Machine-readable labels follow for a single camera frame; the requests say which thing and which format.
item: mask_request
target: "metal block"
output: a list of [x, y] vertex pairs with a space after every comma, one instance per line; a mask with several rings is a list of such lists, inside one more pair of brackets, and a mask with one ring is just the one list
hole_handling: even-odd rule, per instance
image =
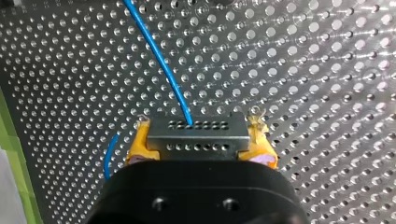
[[248, 141], [242, 113], [196, 117], [193, 125], [181, 117], [155, 118], [148, 131], [148, 149], [158, 150], [162, 160], [235, 160]]

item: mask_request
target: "blue wire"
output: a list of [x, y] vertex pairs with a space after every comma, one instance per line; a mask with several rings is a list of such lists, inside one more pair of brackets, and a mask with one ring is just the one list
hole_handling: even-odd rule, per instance
[[157, 59], [158, 63], [160, 63], [161, 68], [165, 72], [166, 77], [169, 80], [169, 83], [172, 87], [173, 92], [175, 93], [175, 96], [180, 103], [181, 110], [183, 110], [184, 118], [186, 118], [186, 121], [189, 125], [192, 125], [192, 118], [190, 114], [189, 107], [187, 106], [186, 102], [184, 101], [184, 97], [180, 92], [180, 89], [177, 86], [177, 82], [175, 80], [175, 77], [172, 73], [172, 70], [169, 68], [169, 66], [166, 64], [165, 59], [163, 55], [161, 54], [160, 49], [158, 49], [157, 45], [154, 42], [154, 39], [152, 38], [151, 34], [149, 33], [149, 30], [146, 28], [146, 24], [143, 22], [142, 18], [139, 15], [139, 12], [137, 11], [136, 7], [132, 3], [131, 0], [123, 0], [125, 6], [128, 8], [129, 12], [131, 13], [132, 18], [134, 18], [134, 21], [136, 22], [137, 27], [140, 29], [140, 32], [142, 33], [143, 37], [145, 37], [146, 41], [148, 42], [149, 46], [151, 47], [151, 50]]
[[119, 141], [119, 137], [120, 136], [117, 133], [114, 134], [113, 138], [110, 141], [110, 144], [108, 144], [107, 152], [105, 155], [105, 161], [103, 162], [105, 180], [108, 180], [110, 178], [110, 171], [108, 170], [108, 164], [111, 161], [111, 156], [113, 155], [114, 147], [117, 144], [117, 141]]

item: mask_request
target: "perforated metal sheet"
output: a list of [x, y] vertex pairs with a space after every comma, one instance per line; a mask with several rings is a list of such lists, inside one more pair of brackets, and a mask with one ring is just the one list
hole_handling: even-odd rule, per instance
[[[193, 114], [267, 110], [312, 223], [395, 223], [395, 1], [137, 3]], [[81, 223], [137, 115], [180, 114], [122, 2], [3, 9], [1, 87], [45, 223]]]

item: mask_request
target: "perforated metal block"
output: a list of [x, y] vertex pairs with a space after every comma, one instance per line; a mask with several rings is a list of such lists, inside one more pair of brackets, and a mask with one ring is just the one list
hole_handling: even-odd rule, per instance
[[167, 116], [151, 120], [148, 150], [160, 153], [161, 160], [229, 161], [248, 150], [250, 137], [243, 113], [194, 117], [187, 125], [183, 117]]
[[[312, 223], [395, 223], [395, 1], [139, 1], [195, 115], [266, 109]], [[45, 223], [81, 223], [137, 115], [179, 114], [122, 2], [0, 13], [1, 87]]]

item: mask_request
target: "green edge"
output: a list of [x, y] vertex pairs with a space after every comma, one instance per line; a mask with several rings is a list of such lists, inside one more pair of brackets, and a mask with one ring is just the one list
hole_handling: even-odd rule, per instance
[[27, 171], [20, 139], [17, 136], [6, 100], [0, 89], [0, 146], [7, 152], [7, 157], [14, 174], [18, 192], [21, 196], [23, 210], [28, 224], [42, 224], [35, 192]]

